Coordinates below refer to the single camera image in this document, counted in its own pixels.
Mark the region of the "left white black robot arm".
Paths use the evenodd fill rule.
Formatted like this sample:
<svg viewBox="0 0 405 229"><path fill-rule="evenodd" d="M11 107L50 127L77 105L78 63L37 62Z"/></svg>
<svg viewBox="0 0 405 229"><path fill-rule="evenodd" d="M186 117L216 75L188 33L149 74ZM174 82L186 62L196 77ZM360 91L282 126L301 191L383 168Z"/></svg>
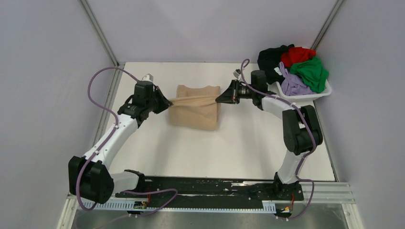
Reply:
<svg viewBox="0 0 405 229"><path fill-rule="evenodd" d="M142 181L142 173L126 169L110 174L109 168L119 150L149 114L159 114L170 106L172 103L152 81L137 82L134 93L119 108L116 121L108 131L82 157L70 159L70 193L98 204L104 204L113 194L127 190L135 197L143 196L146 184Z"/></svg>

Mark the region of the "beige t-shirt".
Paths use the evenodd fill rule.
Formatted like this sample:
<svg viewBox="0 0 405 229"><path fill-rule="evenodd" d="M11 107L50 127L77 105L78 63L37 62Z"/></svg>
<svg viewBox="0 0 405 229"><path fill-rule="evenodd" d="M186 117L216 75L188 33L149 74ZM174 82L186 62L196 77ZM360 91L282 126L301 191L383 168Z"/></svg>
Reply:
<svg viewBox="0 0 405 229"><path fill-rule="evenodd" d="M215 131L221 112L221 105L216 102L220 95L220 86L190 88L178 85L176 97L171 99L169 123L206 131Z"/></svg>

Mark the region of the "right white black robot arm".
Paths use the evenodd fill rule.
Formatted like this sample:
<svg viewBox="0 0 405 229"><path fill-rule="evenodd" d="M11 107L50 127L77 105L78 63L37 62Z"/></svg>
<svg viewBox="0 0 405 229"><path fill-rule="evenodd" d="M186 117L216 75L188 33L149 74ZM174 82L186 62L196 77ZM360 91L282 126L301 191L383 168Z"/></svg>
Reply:
<svg viewBox="0 0 405 229"><path fill-rule="evenodd" d="M299 177L306 158L323 142L320 124L312 105L298 106L281 98L268 89L266 74L262 70L251 72L247 83L240 69L234 71L228 88L216 98L217 103L238 104L241 99L251 99L258 109L271 113L282 121L283 140L287 148L282 166L274 175L274 181L257 188L258 198L263 200L303 200Z"/></svg>

